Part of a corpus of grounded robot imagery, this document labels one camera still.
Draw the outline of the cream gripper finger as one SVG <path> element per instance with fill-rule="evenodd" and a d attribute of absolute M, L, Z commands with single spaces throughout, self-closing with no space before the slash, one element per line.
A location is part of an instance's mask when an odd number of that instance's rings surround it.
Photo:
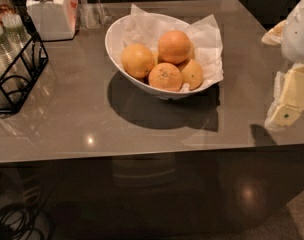
<path fill-rule="evenodd" d="M 304 64 L 294 64 L 286 73 L 278 72 L 265 127 L 281 131 L 294 124 L 304 112 Z"/>
<path fill-rule="evenodd" d="M 283 29 L 286 25 L 286 21 L 283 20 L 271 28 L 265 33 L 261 39 L 264 44 L 267 45 L 280 45 L 282 43 Z"/>

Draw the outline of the white rounded gripper body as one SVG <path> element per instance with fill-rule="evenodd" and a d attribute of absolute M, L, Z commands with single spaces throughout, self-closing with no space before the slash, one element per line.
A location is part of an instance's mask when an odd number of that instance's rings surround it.
<path fill-rule="evenodd" d="M 304 0 L 300 0 L 286 18 L 281 51 L 289 61 L 304 64 Z"/>

